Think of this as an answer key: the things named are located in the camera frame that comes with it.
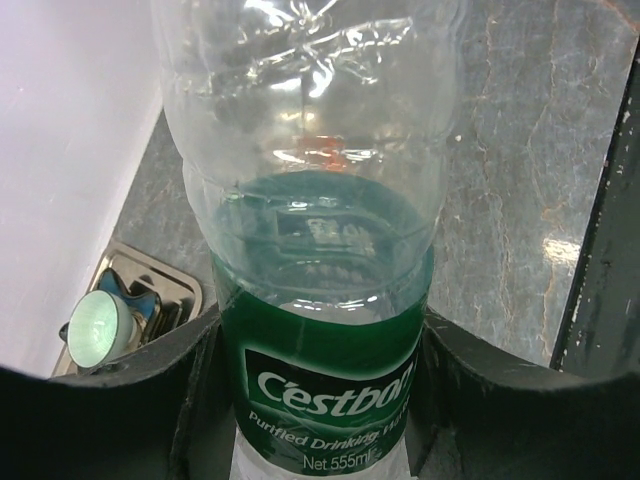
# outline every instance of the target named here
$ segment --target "black holder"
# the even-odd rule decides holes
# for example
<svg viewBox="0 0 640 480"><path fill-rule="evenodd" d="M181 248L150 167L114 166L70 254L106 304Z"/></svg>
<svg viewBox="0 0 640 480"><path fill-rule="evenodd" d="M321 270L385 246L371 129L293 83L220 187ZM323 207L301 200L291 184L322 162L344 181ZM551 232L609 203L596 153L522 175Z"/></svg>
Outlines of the black holder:
<svg viewBox="0 0 640 480"><path fill-rule="evenodd" d="M228 480L235 419L216 308L85 376L1 370L2 478ZM640 376L528 363L434 312L409 410L430 479L635 479Z"/></svg>

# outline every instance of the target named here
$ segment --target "white wall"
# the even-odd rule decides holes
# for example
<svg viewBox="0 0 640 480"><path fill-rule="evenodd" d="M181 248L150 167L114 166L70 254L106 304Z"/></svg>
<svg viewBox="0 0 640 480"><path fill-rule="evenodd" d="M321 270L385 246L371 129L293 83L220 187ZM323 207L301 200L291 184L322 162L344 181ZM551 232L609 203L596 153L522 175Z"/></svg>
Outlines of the white wall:
<svg viewBox="0 0 640 480"><path fill-rule="evenodd" d="M0 364L53 371L160 108L148 0L0 1Z"/></svg>

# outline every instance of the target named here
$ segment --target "bottle label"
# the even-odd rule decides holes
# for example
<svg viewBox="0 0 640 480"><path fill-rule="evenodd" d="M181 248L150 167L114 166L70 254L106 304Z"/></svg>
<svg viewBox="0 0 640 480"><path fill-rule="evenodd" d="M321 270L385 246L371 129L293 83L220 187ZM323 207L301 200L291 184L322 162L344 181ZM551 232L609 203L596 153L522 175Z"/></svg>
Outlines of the bottle label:
<svg viewBox="0 0 640 480"><path fill-rule="evenodd" d="M238 426L268 462L310 476L371 467L401 439L424 299L368 325L305 318L215 268Z"/></svg>

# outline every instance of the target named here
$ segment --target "plastic water bottle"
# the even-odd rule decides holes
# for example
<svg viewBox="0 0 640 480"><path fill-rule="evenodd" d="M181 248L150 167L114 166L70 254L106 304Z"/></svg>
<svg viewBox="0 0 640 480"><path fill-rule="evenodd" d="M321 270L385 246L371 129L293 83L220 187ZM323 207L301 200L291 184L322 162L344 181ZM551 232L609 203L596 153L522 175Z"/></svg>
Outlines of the plastic water bottle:
<svg viewBox="0 0 640 480"><path fill-rule="evenodd" d="M464 0L157 0L244 480L408 476Z"/></svg>

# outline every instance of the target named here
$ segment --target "marble surface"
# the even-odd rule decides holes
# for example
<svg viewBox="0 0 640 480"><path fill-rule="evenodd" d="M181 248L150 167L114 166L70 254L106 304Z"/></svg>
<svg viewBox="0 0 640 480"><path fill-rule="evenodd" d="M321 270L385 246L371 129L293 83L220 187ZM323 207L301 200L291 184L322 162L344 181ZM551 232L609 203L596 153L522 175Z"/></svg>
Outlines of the marble surface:
<svg viewBox="0 0 640 480"><path fill-rule="evenodd" d="M474 0L431 305L549 362L635 49L635 0ZM208 250L161 116L114 237L197 278Z"/></svg>

